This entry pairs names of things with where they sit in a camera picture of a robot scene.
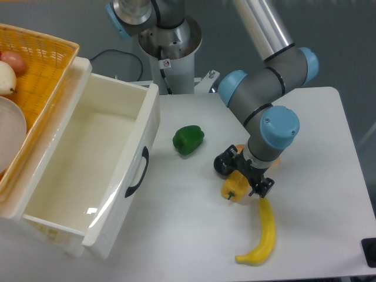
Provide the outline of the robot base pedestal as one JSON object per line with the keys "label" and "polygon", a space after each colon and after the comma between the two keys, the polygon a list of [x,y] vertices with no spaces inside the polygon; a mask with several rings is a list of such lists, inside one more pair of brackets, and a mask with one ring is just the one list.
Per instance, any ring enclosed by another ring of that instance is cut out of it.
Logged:
{"label": "robot base pedestal", "polygon": [[194,92],[194,55],[202,42],[199,24],[186,16],[174,29],[154,26],[140,33],[139,45],[149,58],[160,95]]}

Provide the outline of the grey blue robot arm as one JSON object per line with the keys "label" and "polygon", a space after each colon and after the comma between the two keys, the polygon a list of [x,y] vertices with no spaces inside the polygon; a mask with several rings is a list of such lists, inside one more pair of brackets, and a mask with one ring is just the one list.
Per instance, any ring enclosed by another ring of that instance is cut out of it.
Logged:
{"label": "grey blue robot arm", "polygon": [[[234,6],[265,67],[256,76],[235,70],[221,80],[218,93],[223,103],[250,137],[242,150],[230,146],[218,155],[214,168],[223,176],[240,172],[251,193],[264,197],[274,185],[264,173],[300,128],[292,110],[274,103],[311,81],[319,62],[310,49],[295,46],[270,1],[235,1]],[[110,1],[106,12],[121,38],[137,36],[160,94],[197,90],[194,54],[202,32],[187,16],[183,1]]]}

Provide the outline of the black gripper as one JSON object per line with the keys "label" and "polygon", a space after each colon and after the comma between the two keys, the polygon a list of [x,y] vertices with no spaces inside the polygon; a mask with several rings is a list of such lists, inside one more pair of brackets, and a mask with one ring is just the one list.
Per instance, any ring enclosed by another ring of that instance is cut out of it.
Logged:
{"label": "black gripper", "polygon": [[255,167],[250,159],[246,160],[243,154],[237,153],[235,146],[228,147],[214,159],[214,169],[217,173],[232,173],[235,168],[249,181],[250,197],[259,195],[261,198],[265,198],[275,184],[273,179],[264,177],[268,167]]}

